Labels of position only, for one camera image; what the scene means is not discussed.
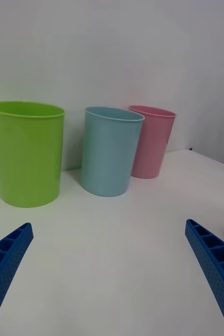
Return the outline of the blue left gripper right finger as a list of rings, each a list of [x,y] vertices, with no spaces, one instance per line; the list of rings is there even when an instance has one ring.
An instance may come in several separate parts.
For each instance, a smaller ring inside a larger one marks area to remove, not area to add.
[[[224,241],[192,219],[186,221],[185,236],[224,317]]]

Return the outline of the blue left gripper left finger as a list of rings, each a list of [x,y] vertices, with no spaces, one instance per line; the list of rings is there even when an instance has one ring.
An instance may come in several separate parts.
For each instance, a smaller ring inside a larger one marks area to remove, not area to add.
[[[33,237],[31,223],[24,223],[0,240],[0,307]]]

